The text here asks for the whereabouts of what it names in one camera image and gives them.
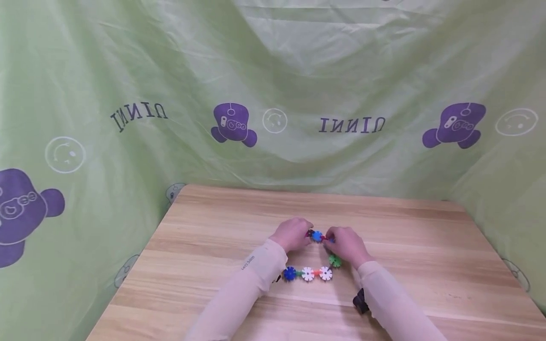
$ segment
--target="smiley face logo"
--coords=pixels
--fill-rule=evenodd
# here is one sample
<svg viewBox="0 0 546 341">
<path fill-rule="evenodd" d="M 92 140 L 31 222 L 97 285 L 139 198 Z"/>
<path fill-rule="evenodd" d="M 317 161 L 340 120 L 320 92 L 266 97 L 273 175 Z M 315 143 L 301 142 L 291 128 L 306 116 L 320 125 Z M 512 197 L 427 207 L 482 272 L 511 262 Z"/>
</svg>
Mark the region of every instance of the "smiley face logo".
<svg viewBox="0 0 546 341">
<path fill-rule="evenodd" d="M 531 290 L 531 283 L 529 283 L 529 280 L 525 274 L 516 266 L 516 264 L 512 263 L 511 261 L 505 258 L 503 258 L 502 261 L 506 264 L 512 275 L 516 277 L 525 292 L 529 292 Z"/>
<path fill-rule="evenodd" d="M 495 129 L 497 133 L 504 136 L 519 136 L 533 130 L 537 123 L 536 112 L 531 109 L 519 108 L 502 115 L 495 124 Z"/>
<path fill-rule="evenodd" d="M 85 149 L 72 137 L 59 136 L 49 141 L 45 147 L 45 161 L 58 173 L 72 173 L 84 163 Z"/>
<path fill-rule="evenodd" d="M 262 123 L 265 130 L 272 134 L 278 134 L 286 128 L 288 117 L 286 117 L 286 114 L 280 109 L 268 109 L 264 113 Z"/>
<path fill-rule="evenodd" d="M 133 268 L 133 265 L 137 262 L 139 255 L 134 255 L 131 258 L 129 258 L 125 264 L 121 267 L 121 269 L 117 272 L 116 279 L 114 280 L 114 286 L 116 288 L 121 287 L 121 284 L 129 274 L 129 271 Z"/>
</svg>

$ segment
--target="beige sleeve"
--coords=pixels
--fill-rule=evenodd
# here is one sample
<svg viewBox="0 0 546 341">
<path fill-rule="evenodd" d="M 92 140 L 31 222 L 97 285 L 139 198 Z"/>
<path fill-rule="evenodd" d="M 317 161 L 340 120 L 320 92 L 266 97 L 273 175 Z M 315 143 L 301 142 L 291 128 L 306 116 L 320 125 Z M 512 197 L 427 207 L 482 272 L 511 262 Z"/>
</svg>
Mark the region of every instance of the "beige sleeve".
<svg viewBox="0 0 546 341">
<path fill-rule="evenodd" d="M 235 272 L 205 307 L 185 341 L 228 341 L 241 326 L 255 301 L 286 267 L 284 249 L 267 239 Z"/>
<path fill-rule="evenodd" d="M 372 317 L 393 341 L 447 341 L 396 279 L 378 262 L 358 269 L 360 285 Z"/>
</svg>

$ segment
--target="fingers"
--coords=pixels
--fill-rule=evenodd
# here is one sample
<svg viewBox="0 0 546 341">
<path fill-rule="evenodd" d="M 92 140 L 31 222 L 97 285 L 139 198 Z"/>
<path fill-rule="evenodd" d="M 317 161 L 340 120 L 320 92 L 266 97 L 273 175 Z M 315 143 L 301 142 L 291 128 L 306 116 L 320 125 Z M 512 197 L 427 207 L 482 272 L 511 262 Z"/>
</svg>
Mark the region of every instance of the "fingers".
<svg viewBox="0 0 546 341">
<path fill-rule="evenodd" d="M 332 251 L 333 253 L 337 254 L 337 244 L 336 243 L 332 243 L 330 242 L 328 239 L 325 239 L 322 241 L 322 244 L 324 245 L 324 247 L 330 251 Z"/>
<path fill-rule="evenodd" d="M 301 218 L 301 220 L 303 220 L 303 222 L 305 223 L 306 230 L 312 229 L 314 227 L 313 223 L 310 222 L 309 220 L 304 219 L 304 218 Z"/>
<path fill-rule="evenodd" d="M 337 226 L 332 226 L 328 229 L 328 231 L 326 232 L 326 238 L 327 239 L 330 239 L 330 238 L 334 238 L 336 237 L 336 232 L 339 231 L 339 227 Z"/>
</svg>

